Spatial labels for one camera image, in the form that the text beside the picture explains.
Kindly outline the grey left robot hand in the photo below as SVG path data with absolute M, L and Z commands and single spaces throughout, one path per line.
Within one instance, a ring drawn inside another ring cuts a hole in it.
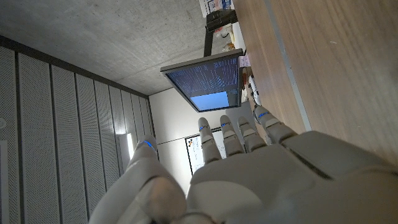
M 198 120 L 204 166 L 187 192 L 145 136 L 90 223 L 397 222 L 396 166 L 327 134 L 297 134 L 262 106 L 254 115 L 270 143 L 245 118 L 233 126 L 222 116 L 226 157 Z

